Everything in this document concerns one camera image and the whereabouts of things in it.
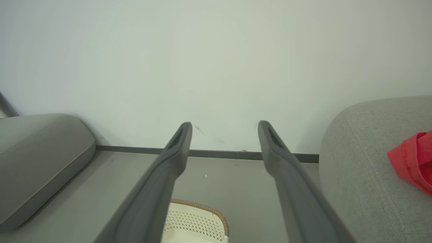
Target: white wall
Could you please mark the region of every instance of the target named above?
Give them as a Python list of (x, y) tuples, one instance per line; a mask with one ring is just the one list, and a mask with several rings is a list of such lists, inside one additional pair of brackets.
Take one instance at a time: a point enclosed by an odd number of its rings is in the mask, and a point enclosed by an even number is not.
[(2, 0), (0, 92), (99, 144), (318, 153), (344, 107), (432, 93), (430, 0)]

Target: sofa armrest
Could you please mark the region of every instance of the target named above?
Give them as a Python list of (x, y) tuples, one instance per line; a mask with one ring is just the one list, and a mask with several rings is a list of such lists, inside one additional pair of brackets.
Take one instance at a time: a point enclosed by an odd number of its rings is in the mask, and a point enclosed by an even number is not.
[(398, 178), (386, 152), (432, 130), (432, 96), (363, 102), (343, 110), (321, 143), (324, 195), (358, 242), (426, 242), (431, 198)]
[(94, 152), (94, 137), (73, 116), (0, 119), (0, 233), (29, 219)]

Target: gray fabric upholstery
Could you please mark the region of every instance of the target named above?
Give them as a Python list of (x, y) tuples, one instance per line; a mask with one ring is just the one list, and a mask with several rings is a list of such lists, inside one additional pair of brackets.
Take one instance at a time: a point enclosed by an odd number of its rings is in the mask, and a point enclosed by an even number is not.
[(0, 119), (0, 232), (31, 217), (92, 158), (95, 139), (65, 114)]
[(400, 179), (386, 155), (432, 130), (432, 96), (384, 99), (343, 110), (321, 144), (325, 197), (359, 243), (432, 239), (432, 197)]

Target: red cloth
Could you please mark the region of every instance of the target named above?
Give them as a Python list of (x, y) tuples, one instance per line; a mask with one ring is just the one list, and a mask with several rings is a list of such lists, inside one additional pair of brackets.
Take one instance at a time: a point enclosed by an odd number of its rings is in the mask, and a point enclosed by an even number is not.
[(387, 156), (400, 178), (432, 196), (432, 131), (417, 133)]

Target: gray sofa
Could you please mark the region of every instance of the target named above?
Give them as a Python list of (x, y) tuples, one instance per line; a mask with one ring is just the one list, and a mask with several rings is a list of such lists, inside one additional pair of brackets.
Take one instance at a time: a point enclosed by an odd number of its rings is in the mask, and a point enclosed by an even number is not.
[(94, 152), (95, 138), (73, 116), (0, 119), (0, 233), (29, 219)]
[(432, 241), (432, 197), (400, 179), (386, 155), (432, 130), (432, 96), (383, 99), (343, 110), (321, 144), (324, 196), (359, 243)]

